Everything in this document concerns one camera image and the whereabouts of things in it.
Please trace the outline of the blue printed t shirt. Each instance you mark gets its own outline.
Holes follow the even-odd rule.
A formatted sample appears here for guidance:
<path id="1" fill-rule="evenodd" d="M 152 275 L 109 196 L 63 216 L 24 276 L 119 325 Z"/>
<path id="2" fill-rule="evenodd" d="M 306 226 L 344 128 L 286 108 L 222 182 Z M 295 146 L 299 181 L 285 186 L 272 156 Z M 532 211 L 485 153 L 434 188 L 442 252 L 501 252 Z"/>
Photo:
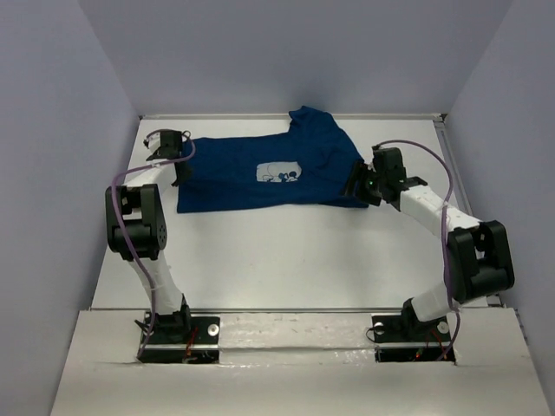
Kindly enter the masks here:
<path id="1" fill-rule="evenodd" d="M 352 166 L 362 158 L 351 138 L 327 112 L 301 107 L 289 116 L 285 133 L 196 139 L 177 212 L 276 205 L 361 208 L 356 198 L 343 195 Z"/>

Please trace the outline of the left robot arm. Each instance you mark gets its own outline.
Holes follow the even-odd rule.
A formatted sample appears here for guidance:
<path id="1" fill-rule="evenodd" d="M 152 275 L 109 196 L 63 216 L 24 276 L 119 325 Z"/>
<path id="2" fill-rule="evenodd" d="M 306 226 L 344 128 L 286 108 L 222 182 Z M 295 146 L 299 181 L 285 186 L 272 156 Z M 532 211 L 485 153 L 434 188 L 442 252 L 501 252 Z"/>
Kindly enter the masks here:
<path id="1" fill-rule="evenodd" d="M 161 196 L 191 175 L 196 146 L 188 131 L 159 129 L 143 140 L 141 166 L 116 174 L 105 191 L 108 248 L 137 274 L 150 302 L 138 326 L 142 345 L 184 343 L 193 331 L 190 308 L 170 272 L 164 250 L 168 230 Z"/>

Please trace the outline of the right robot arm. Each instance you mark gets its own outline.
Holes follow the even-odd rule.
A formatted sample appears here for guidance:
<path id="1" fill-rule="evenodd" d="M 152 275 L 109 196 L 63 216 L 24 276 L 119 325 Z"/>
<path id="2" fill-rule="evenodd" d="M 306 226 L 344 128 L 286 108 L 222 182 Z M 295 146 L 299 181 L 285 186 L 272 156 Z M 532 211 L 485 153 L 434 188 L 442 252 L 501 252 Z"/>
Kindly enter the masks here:
<path id="1" fill-rule="evenodd" d="M 515 284 L 506 227 L 466 214 L 424 179 L 408 176 L 401 150 L 391 143 L 374 146 L 371 163 L 354 163 L 343 193 L 366 205 L 391 205 L 441 241 L 441 282 L 405 301 L 398 315 L 375 319 L 372 342 L 417 342 L 460 306 Z"/>

